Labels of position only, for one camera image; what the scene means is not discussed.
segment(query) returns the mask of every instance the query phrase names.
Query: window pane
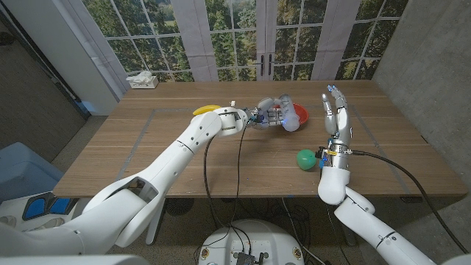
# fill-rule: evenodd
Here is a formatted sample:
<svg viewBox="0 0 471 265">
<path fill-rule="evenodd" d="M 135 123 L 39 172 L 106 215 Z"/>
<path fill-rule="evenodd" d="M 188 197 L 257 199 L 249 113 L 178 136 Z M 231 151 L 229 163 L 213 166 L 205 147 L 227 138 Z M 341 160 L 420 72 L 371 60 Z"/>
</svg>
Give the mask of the window pane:
<svg viewBox="0 0 471 265">
<path fill-rule="evenodd" d="M 209 30 L 232 29 L 229 0 L 205 0 Z"/>
<path fill-rule="evenodd" d="M 358 61 L 359 60 L 341 62 L 339 70 L 337 71 L 336 80 L 352 80 L 355 76 Z"/>
<path fill-rule="evenodd" d="M 235 69 L 218 69 L 219 81 L 236 81 L 236 70 Z"/>
<path fill-rule="evenodd" d="M 180 32 L 169 0 L 144 0 L 144 5 L 156 34 Z"/>
<path fill-rule="evenodd" d="M 383 5 L 383 0 L 361 0 L 356 20 L 376 18 L 381 5 Z"/>
<path fill-rule="evenodd" d="M 105 37 L 127 35 L 110 1 L 83 0 L 83 4 Z"/>
<path fill-rule="evenodd" d="M 243 68 L 238 70 L 239 81 L 257 81 L 257 68 Z"/>
<path fill-rule="evenodd" d="M 131 35 L 152 34 L 139 0 L 115 0 L 115 4 Z"/>
<path fill-rule="evenodd" d="M 324 22 L 327 0 L 304 0 L 302 9 L 302 23 L 322 23 Z"/>
<path fill-rule="evenodd" d="M 159 82 L 171 82 L 170 74 L 155 73 L 155 74 L 152 74 L 152 75 L 155 75 L 157 77 L 157 79 L 159 80 Z"/>
<path fill-rule="evenodd" d="M 293 80 L 310 80 L 313 66 L 313 63 L 295 66 Z"/>
<path fill-rule="evenodd" d="M 360 65 L 360 70 L 356 75 L 357 80 L 370 80 L 375 74 L 376 68 L 380 64 L 379 60 L 363 60 Z"/>
<path fill-rule="evenodd" d="M 235 29 L 255 28 L 257 23 L 255 0 L 233 0 L 233 16 Z"/>
<path fill-rule="evenodd" d="M 238 66 L 253 66 L 257 62 L 257 32 L 246 31 L 235 33 Z"/>
<path fill-rule="evenodd" d="M 278 0 L 277 25 L 295 25 L 300 22 L 301 0 Z"/>
<path fill-rule="evenodd" d="M 403 15 L 408 0 L 387 0 L 381 12 L 382 17 L 400 17 Z"/>
<path fill-rule="evenodd" d="M 160 53 L 157 41 L 154 38 L 136 39 L 134 40 L 134 43 L 138 47 L 142 58 L 146 61 L 149 70 L 168 70 L 165 61 L 162 58 L 162 54 Z"/>
<path fill-rule="evenodd" d="M 190 68 L 183 48 L 182 37 L 159 38 L 160 47 L 169 63 L 170 70 L 186 70 Z"/>
<path fill-rule="evenodd" d="M 360 57 L 375 22 L 354 24 L 343 59 Z"/>
<path fill-rule="evenodd" d="M 291 80 L 291 72 L 293 66 L 275 66 L 273 71 L 274 81 L 286 81 Z"/>
<path fill-rule="evenodd" d="M 234 66 L 233 34 L 231 32 L 214 33 L 211 34 L 211 40 L 213 41 L 216 66 Z"/>
<path fill-rule="evenodd" d="M 396 30 L 399 21 L 378 21 L 375 26 L 373 36 L 369 40 L 368 48 L 366 48 L 366 57 L 383 56 L 392 34 Z"/>
<path fill-rule="evenodd" d="M 297 28 L 277 29 L 275 60 L 281 63 L 292 63 L 296 46 Z"/>
<path fill-rule="evenodd" d="M 144 70 L 144 64 L 134 49 L 131 40 L 109 40 L 111 49 L 126 72 Z"/>
<path fill-rule="evenodd" d="M 321 29 L 320 26 L 300 28 L 300 41 L 297 47 L 298 62 L 313 62 L 316 59 Z"/>
<path fill-rule="evenodd" d="M 174 78 L 176 82 L 194 82 L 191 72 L 174 73 Z"/>
</svg>

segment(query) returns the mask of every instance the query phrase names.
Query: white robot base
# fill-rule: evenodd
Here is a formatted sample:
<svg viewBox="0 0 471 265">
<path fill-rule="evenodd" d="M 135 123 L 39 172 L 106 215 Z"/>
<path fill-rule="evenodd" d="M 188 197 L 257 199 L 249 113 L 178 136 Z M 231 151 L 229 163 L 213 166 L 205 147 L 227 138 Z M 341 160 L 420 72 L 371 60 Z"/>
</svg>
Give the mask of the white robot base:
<svg viewBox="0 0 471 265">
<path fill-rule="evenodd" d="M 242 219 L 233 222 L 232 226 L 234 228 L 220 228 L 206 239 L 199 251 L 199 265 L 253 264 L 247 263 L 250 261 L 263 265 L 304 264 L 296 239 L 277 225 L 258 219 Z"/>
</svg>

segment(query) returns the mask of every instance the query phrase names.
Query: red bowl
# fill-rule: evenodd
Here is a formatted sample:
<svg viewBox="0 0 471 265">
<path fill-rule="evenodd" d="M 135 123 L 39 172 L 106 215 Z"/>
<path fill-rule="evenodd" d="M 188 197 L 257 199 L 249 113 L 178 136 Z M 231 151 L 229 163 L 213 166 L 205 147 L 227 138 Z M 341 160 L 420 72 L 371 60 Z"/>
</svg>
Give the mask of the red bowl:
<svg viewBox="0 0 471 265">
<path fill-rule="evenodd" d="M 300 125 L 304 124 L 309 119 L 308 111 L 301 105 L 293 103 L 294 111 L 300 117 Z"/>
</svg>

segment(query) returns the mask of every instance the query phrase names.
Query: green ball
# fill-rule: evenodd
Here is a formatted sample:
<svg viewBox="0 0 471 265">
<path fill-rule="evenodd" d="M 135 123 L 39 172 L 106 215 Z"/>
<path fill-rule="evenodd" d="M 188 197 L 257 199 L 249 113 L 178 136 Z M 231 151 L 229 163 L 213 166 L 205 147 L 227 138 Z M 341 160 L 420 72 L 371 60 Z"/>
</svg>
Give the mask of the green ball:
<svg viewBox="0 0 471 265">
<path fill-rule="evenodd" d="M 296 159 L 297 165 L 300 166 L 302 170 L 311 169 L 314 165 L 316 165 L 317 160 L 314 152 L 309 149 L 304 149 L 298 152 Z"/>
</svg>

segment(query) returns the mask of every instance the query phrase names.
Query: window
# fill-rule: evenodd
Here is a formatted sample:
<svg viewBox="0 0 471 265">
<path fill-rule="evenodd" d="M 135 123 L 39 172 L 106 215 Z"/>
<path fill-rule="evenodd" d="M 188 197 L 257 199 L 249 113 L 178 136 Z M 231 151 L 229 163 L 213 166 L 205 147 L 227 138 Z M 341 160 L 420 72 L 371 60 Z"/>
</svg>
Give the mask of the window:
<svg viewBox="0 0 471 265">
<path fill-rule="evenodd" d="M 279 0 L 273 80 L 309 80 L 327 0 Z"/>
<path fill-rule="evenodd" d="M 337 80 L 370 80 L 408 0 L 362 0 Z"/>
<path fill-rule="evenodd" d="M 255 0 L 205 0 L 219 81 L 256 81 Z"/>
<path fill-rule="evenodd" d="M 82 0 L 128 75 L 194 81 L 170 0 Z"/>
</svg>

